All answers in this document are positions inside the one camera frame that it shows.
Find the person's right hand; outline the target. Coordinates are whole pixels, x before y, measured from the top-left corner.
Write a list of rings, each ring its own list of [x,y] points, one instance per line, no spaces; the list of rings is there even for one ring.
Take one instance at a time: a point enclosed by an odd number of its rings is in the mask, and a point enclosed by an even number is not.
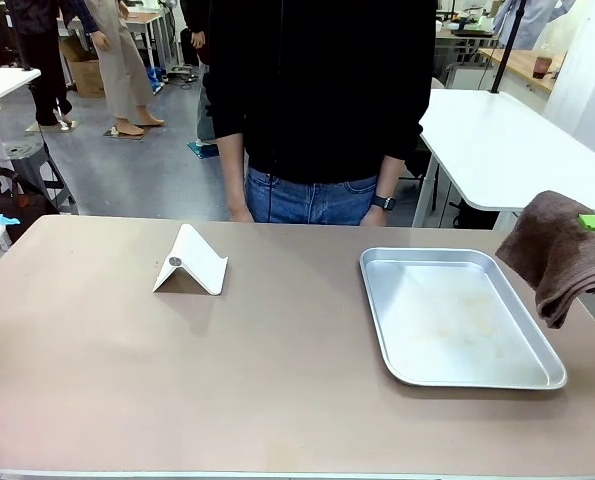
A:
[[[228,201],[228,209],[230,214],[230,220],[233,222],[241,223],[254,223],[255,220],[248,209],[244,198],[238,198]]]

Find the person's left hand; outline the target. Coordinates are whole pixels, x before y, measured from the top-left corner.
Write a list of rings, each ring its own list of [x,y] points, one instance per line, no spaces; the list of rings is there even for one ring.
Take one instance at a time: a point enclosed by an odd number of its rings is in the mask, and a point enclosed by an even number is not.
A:
[[[389,211],[382,207],[372,205],[367,213],[361,219],[361,226],[385,227],[387,224]]]

